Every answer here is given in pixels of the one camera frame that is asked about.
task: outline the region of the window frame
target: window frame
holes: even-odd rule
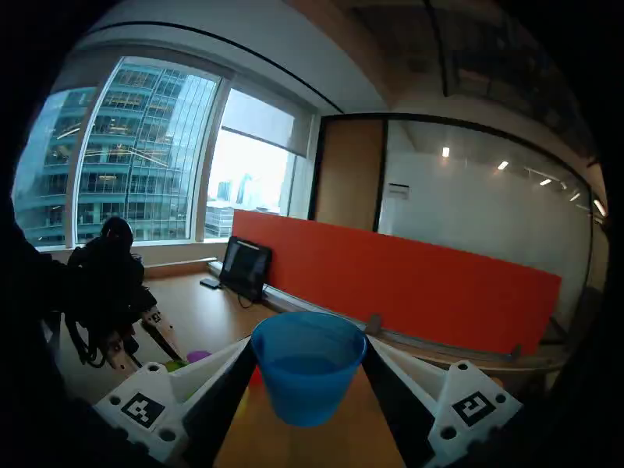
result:
[[[258,98],[267,102],[270,105],[274,105],[278,108],[299,109],[303,112],[310,113],[310,128],[308,133],[308,152],[307,154],[293,154],[296,159],[303,157],[306,164],[299,164],[295,162],[295,169],[293,168],[292,175],[289,180],[289,204],[286,210],[285,216],[293,216],[292,205],[292,193],[295,184],[302,185],[301,198],[310,199],[310,188],[308,185],[311,181],[311,174],[306,174],[304,177],[300,175],[300,169],[303,166],[314,165],[314,149],[316,142],[316,125],[315,122],[318,119],[318,110],[312,108],[311,105],[303,102],[299,97],[292,96],[283,97],[281,93],[275,93],[275,85],[265,86],[265,83],[257,83],[255,80],[250,80],[244,75],[238,74],[236,71],[230,68],[226,68],[217,63],[211,62],[207,58],[200,56],[189,55],[183,51],[175,51],[169,48],[159,48],[152,46],[140,46],[140,45],[123,45],[111,48],[105,48],[107,50],[99,50],[94,48],[91,51],[81,51],[87,53],[87,62],[93,61],[93,57],[98,53],[104,53],[105,64],[101,66],[99,73],[102,74],[97,83],[92,82],[90,87],[94,88],[93,96],[90,104],[87,106],[85,115],[80,121],[80,131],[76,134],[76,142],[73,146],[72,152],[67,161],[68,172],[66,181],[66,204],[64,210],[64,234],[65,245],[61,243],[52,246],[38,246],[39,251],[52,252],[60,250],[72,250],[76,246],[83,245],[78,239],[78,197],[80,194],[80,177],[82,176],[83,163],[85,162],[85,154],[87,151],[87,145],[91,129],[95,124],[95,119],[98,117],[98,111],[100,110],[105,100],[106,91],[113,84],[115,76],[119,71],[122,64],[131,65],[146,65],[146,66],[161,66],[168,69],[174,69],[177,72],[188,73],[202,78],[207,78],[216,82],[216,91],[214,100],[212,101],[211,108],[209,109],[207,118],[202,123],[204,126],[200,129],[200,149],[197,157],[197,170],[195,171],[195,177],[190,179],[190,195],[188,197],[188,203],[186,204],[186,216],[190,220],[187,224],[188,231],[186,232],[186,239],[160,239],[160,240],[137,240],[134,245],[136,246],[158,246],[158,245],[183,245],[192,243],[217,243],[227,242],[227,239],[205,239],[204,238],[204,223],[206,218],[206,202],[207,202],[207,187],[210,180],[211,165],[216,148],[217,138],[219,131],[222,129],[222,118],[227,104],[229,92],[231,89],[237,89],[245,94],[249,94],[252,97]],[[69,70],[74,72],[80,69],[75,63],[69,64]],[[67,76],[61,76],[63,80],[59,80],[58,83],[52,89],[51,94],[60,92],[62,90],[80,89],[81,87],[87,87],[85,83],[82,83],[79,87],[74,87],[71,80],[68,80]],[[129,97],[126,97],[126,103],[128,104]]]

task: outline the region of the wooden table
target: wooden table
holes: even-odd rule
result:
[[[334,416],[317,427],[280,420],[264,384],[241,399],[214,466],[404,466],[363,368]]]
[[[147,282],[185,351],[218,351],[248,336],[257,324],[275,314],[260,304],[243,309],[236,294],[201,286],[199,281],[206,276],[200,273]],[[271,408],[264,384],[250,385],[214,465],[403,466],[403,461],[360,367],[335,415],[319,427],[282,422]]]

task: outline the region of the window sill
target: window sill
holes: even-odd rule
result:
[[[203,242],[197,242],[191,239],[176,239],[176,240],[142,240],[136,241],[132,244],[132,247],[156,247],[156,246],[186,246],[193,244],[207,244],[207,243],[227,243],[229,238],[214,238],[204,239]],[[76,247],[82,247],[84,244],[76,244]],[[73,249],[68,249],[66,246],[39,246],[35,247],[38,252],[42,254],[50,252],[71,252]]]

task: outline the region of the glass skyscraper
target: glass skyscraper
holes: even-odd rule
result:
[[[78,243],[123,216],[136,240],[190,237],[190,206],[216,82],[124,62],[105,90],[80,170]],[[94,89],[53,94],[22,156],[16,218],[34,245],[63,243],[68,160]]]

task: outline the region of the red object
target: red object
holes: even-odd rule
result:
[[[232,235],[273,250],[268,283],[308,302],[432,342],[532,354],[561,278],[376,232],[235,211]]]
[[[260,373],[260,368],[256,366],[256,368],[253,370],[253,374],[251,374],[249,385],[261,385],[261,384],[262,384],[262,374]]]

